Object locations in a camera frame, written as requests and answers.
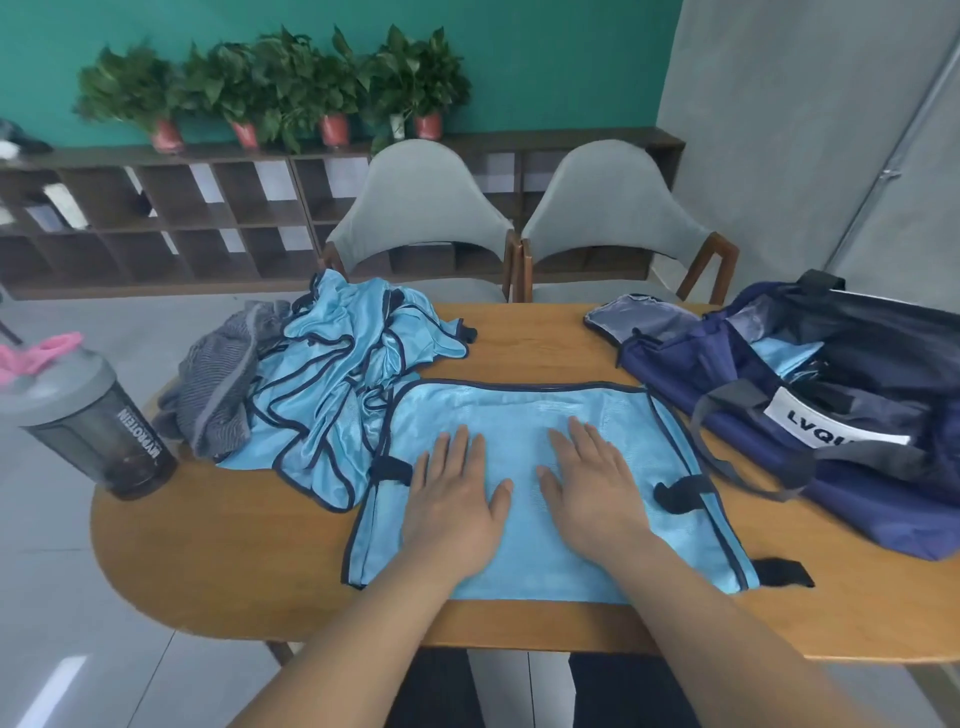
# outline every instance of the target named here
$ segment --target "protein shaker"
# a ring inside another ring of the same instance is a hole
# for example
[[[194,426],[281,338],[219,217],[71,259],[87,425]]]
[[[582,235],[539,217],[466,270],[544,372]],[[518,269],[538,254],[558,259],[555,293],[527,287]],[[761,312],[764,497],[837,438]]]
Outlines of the protein shaker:
[[[163,485],[177,459],[107,361],[64,334],[27,350],[0,347],[0,419],[18,425],[115,496]]]

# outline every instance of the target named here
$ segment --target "red flower pot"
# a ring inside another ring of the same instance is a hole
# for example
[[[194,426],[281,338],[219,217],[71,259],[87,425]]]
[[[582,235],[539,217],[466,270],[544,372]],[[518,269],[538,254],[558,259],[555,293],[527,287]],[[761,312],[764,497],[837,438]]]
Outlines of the red flower pot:
[[[230,125],[233,127],[233,132],[237,135],[241,147],[251,152],[255,152],[260,148],[256,140],[256,127],[253,124],[250,122],[238,124],[235,121],[231,121]]]
[[[183,137],[170,119],[157,119],[150,140],[154,142],[154,149],[162,155],[175,155],[183,151]]]
[[[444,135],[444,118],[439,111],[434,111],[429,116],[414,116],[414,129],[421,139],[439,141]]]
[[[350,124],[342,113],[324,116],[319,123],[320,135],[328,147],[346,147],[350,143]]]

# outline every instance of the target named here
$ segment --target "black pants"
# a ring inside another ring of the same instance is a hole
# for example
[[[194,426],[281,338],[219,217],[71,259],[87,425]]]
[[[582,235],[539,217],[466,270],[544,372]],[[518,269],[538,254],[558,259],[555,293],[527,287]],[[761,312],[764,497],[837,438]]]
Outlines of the black pants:
[[[699,728],[666,662],[642,655],[570,655],[574,728]],[[484,728],[464,649],[423,648],[407,671],[386,728]]]

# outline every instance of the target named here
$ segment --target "chair backrest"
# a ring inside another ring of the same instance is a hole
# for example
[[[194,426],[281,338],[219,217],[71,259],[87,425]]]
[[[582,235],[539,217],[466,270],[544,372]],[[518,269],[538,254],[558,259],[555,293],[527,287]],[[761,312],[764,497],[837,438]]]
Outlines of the chair backrest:
[[[587,245],[623,245],[689,267],[708,235],[673,199],[650,155],[604,139],[564,157],[522,236],[535,262]]]
[[[371,255],[411,243],[473,243],[502,260],[512,227],[455,152],[409,139],[373,158],[359,197],[327,240],[349,273]]]

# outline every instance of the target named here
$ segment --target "teal wall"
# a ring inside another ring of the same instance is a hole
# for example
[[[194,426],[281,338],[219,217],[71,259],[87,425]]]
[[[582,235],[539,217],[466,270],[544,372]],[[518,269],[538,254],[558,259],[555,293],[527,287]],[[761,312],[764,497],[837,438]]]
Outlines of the teal wall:
[[[336,23],[369,52],[396,23],[426,37],[445,26],[473,99],[459,131],[643,126],[657,121],[682,0],[28,0],[0,13],[0,116],[56,146],[138,144],[136,129],[71,112],[76,73],[105,42],[143,37],[172,60],[196,40],[253,39],[285,24],[324,50]],[[228,138],[184,125],[188,140]]]

